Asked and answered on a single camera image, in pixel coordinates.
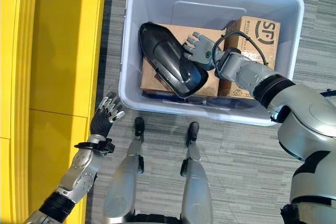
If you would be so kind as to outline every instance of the yellow wall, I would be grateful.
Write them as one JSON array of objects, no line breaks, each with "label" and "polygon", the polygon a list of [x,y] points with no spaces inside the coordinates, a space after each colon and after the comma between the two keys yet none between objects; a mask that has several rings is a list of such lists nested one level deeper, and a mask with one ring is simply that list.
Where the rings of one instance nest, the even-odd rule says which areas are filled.
[{"label": "yellow wall", "polygon": [[[103,3],[1,0],[2,222],[22,223],[38,208],[69,167],[72,146],[87,138]],[[84,223],[85,205],[67,223]]]}]

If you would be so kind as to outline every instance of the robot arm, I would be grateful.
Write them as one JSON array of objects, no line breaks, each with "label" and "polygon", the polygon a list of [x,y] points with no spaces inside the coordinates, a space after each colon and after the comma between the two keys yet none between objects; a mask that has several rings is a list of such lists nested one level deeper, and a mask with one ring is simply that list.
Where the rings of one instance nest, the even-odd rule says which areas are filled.
[{"label": "robot arm", "polygon": [[[237,49],[219,51],[222,38],[213,43],[198,33],[194,36],[198,41],[188,39],[195,47],[184,46],[191,53],[185,57],[207,69],[216,68],[219,78],[248,90],[273,121],[282,123],[278,131],[281,147],[304,161],[292,178],[291,204],[281,210],[285,224],[335,223],[336,107],[308,87],[295,85],[266,65],[249,60]],[[210,51],[211,58],[206,57]]]},{"label": "robot arm", "polygon": [[60,183],[44,201],[39,210],[34,211],[25,224],[63,223],[95,182],[103,157],[113,153],[114,145],[107,135],[112,123],[123,117],[122,105],[117,94],[110,92],[99,104],[90,124],[88,140],[75,145],[78,152],[72,159],[68,171]]}]

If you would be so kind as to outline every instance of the storage container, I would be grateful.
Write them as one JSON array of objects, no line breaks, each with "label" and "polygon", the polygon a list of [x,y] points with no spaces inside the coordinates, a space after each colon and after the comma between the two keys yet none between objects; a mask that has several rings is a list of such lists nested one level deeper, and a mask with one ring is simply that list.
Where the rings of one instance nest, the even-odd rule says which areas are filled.
[{"label": "storage container", "polygon": [[204,105],[146,95],[140,89],[142,54],[138,31],[141,24],[148,21],[211,29],[223,29],[229,22],[241,16],[280,22],[275,70],[292,79],[303,11],[303,0],[127,0],[120,68],[120,98],[125,105],[136,110],[271,125],[273,123],[266,109],[254,100],[221,98]]}]

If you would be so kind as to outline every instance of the gray carpet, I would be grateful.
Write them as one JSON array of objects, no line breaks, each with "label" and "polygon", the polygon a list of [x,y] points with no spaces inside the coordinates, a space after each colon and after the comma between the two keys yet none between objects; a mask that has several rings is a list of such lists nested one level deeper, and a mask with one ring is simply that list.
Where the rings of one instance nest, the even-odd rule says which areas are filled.
[{"label": "gray carpet", "polygon": [[[319,92],[336,89],[336,0],[304,2],[293,80]],[[110,89],[118,89],[124,7],[125,0],[105,0],[97,100]],[[88,196],[87,223],[101,223],[105,193],[125,157],[137,116],[146,123],[145,173],[138,176],[137,211],[179,216],[184,138],[188,125],[198,121],[198,145],[211,185],[214,223],[283,223],[280,208],[288,203],[291,177],[301,163],[279,146],[277,125],[251,126],[129,109],[110,132],[116,149],[105,159]]]}]

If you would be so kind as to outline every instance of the cardboard box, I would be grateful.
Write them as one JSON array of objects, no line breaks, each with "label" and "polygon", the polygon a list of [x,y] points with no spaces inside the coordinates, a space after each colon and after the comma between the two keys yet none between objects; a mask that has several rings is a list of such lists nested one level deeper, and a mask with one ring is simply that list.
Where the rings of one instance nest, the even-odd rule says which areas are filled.
[{"label": "cardboard box", "polygon": [[[160,24],[160,25],[167,27],[181,44],[186,42],[187,37],[193,37],[192,34],[194,31],[203,34],[204,36],[208,37],[213,41],[216,41],[223,34],[223,31],[221,30],[166,25],[166,24]],[[215,77],[215,70],[208,71],[208,75],[209,77],[207,82],[195,93],[195,95],[201,95],[206,97],[217,96],[219,79]],[[161,77],[158,74],[156,74],[155,69],[148,62],[146,57],[144,57],[142,65],[141,89],[146,93],[150,94],[164,94],[164,95],[175,94],[174,91],[161,79]]]},{"label": "cardboard box", "polygon": [[[249,36],[264,53],[268,66],[274,69],[277,54],[280,23],[262,18],[243,16],[226,30],[242,31]],[[254,46],[244,37],[231,36],[225,41],[225,49],[235,47],[242,51],[242,54],[251,60],[262,63],[262,58]],[[253,99],[248,91],[240,89],[235,83],[228,80],[220,80],[218,88],[219,97],[247,98]]]}]

